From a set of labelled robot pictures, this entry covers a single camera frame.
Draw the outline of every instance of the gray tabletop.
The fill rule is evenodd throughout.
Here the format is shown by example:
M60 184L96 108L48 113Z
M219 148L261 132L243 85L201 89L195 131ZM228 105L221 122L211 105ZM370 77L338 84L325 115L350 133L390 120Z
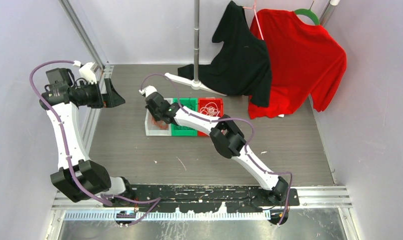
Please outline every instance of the gray tabletop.
M176 74L177 67L114 66L112 82L126 104L101 111L89 153L91 159L106 167L111 176L126 177L132 184L257 184L240 164L220 156L208 137L146 136L145 101L138 93L141 82L152 73ZM147 84L155 86L165 98L176 97L172 85L162 77L154 76ZM176 85L182 98L219 97ZM227 115L249 119L247 96L223 97L223 105ZM255 136L250 147L272 171L292 172L296 186L333 184L308 100L292 115L251 122ZM246 136L250 135L246 123L237 125Z

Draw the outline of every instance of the black shirt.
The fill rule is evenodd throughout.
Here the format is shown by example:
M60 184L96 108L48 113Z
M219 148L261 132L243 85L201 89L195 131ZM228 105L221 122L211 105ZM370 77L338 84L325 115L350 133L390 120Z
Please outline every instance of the black shirt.
M272 81L268 49L250 32L243 7L229 2L212 42L223 42L223 47L211 64L199 66L200 81L216 92L251 96L254 105L268 107ZM194 65L178 68L178 76L194 79Z

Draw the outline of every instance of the clothes hanger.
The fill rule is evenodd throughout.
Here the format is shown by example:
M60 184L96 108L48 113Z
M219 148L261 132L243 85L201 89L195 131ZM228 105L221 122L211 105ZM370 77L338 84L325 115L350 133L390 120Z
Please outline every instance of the clothes hanger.
M256 18L257 27L259 28L260 37L264 40L264 35L262 34L261 25L259 24L258 14L256 13L256 3L258 0L254 0L254 5L252 7L243 6L243 9L253 9L254 17Z
M310 5L309 9L300 8L300 9L295 10L294 13L296 15L306 16L306 17L310 18L310 20L312 20L312 22L315 25L320 25L320 20L318 19L316 14L313 11L311 11L311 8L314 5L314 2L315 2L315 0L312 1L312 4Z

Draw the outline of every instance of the pink hanger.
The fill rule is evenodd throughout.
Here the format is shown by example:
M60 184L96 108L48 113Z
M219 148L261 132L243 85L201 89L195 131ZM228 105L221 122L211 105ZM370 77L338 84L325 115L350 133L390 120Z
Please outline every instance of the pink hanger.
M262 40L264 40L264 35L262 34L262 30L261 30L261 25L259 24L259 19L258 19L258 14L256 13L256 3L258 0L254 0L254 5L253 7L246 7L243 6L243 9L253 9L254 11L254 17L256 18L256 22L257 22L257 27L259 28L259 32L260 32L260 37L262 38Z

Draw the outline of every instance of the red sleeve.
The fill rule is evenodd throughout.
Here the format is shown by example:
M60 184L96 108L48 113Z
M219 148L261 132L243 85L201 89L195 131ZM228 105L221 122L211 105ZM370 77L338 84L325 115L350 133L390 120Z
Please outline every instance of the red sleeve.
M327 71L317 82L310 95L313 100L313 108L318 112L324 111L336 94L337 88L347 68L347 58L344 50L335 58L333 64L329 65Z

